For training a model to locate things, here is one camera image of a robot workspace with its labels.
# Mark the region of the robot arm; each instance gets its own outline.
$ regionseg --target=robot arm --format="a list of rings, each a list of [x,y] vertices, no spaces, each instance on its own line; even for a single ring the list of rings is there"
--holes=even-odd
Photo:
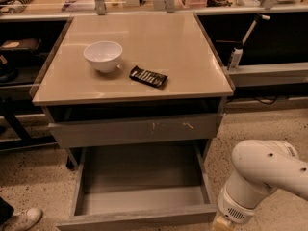
[[[223,186],[218,207],[235,223],[247,223],[258,204],[277,189],[308,200],[308,164],[284,141],[242,141],[232,152],[234,172]]]

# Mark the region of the speckled floor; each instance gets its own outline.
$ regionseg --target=speckled floor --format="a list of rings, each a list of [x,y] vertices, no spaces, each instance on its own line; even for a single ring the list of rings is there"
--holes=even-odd
[[[32,133],[48,133],[43,116],[26,117],[22,122]],[[7,126],[3,119],[0,125]],[[12,135],[8,129],[0,135],[0,141]],[[232,170],[233,147],[247,139],[287,141],[297,149],[300,158],[308,162],[308,99],[277,101],[273,105],[257,102],[227,105],[205,162],[215,197]],[[67,169],[65,162],[65,152],[57,145],[0,154],[0,195],[16,211],[38,206],[44,212],[32,231],[56,231],[54,224],[69,216],[77,172]],[[307,209],[308,202],[279,190],[261,203],[249,224],[238,226],[236,230],[306,231]],[[196,224],[147,230],[204,231],[210,228],[209,224]]]

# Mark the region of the desk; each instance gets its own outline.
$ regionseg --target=desk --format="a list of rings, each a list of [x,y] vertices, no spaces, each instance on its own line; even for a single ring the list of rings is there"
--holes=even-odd
[[[100,40],[123,47],[122,63],[109,74],[92,69],[83,56]],[[135,65],[167,75],[167,83],[153,89],[130,80]],[[232,93],[193,14],[74,17],[33,99],[80,172],[72,218],[59,228],[212,221],[216,206],[203,160]]]

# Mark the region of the shoe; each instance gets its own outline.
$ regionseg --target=shoe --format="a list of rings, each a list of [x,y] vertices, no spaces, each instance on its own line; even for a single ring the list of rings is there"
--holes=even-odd
[[[26,231],[36,225],[42,217],[42,210],[31,208],[13,215],[3,224],[3,231]]]

